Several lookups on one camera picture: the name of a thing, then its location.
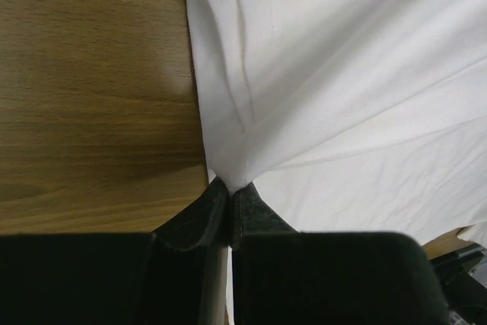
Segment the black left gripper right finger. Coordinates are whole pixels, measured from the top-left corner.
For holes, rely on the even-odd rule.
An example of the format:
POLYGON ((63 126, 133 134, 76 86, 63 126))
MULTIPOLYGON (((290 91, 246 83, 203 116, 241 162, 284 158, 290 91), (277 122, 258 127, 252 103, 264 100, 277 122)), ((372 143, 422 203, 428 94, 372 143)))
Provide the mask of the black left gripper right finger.
POLYGON ((239 247, 248 234, 295 233, 280 215, 267 205, 255 185, 250 183, 229 196, 231 246, 239 247))

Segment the white t shirt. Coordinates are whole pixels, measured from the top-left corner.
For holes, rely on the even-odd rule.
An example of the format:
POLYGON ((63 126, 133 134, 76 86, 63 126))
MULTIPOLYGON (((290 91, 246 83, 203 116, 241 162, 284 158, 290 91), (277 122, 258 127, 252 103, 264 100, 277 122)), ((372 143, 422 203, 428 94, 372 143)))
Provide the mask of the white t shirt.
POLYGON ((486 0, 186 0, 205 159, 300 231, 486 242, 486 0))

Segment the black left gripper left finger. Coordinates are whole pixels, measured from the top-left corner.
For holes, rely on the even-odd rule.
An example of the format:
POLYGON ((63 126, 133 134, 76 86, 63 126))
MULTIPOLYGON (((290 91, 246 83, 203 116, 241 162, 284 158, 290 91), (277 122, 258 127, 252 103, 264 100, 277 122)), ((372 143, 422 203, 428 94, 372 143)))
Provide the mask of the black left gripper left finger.
POLYGON ((154 232, 165 246, 189 251, 212 244, 228 215, 228 189, 215 178, 199 198, 154 232))

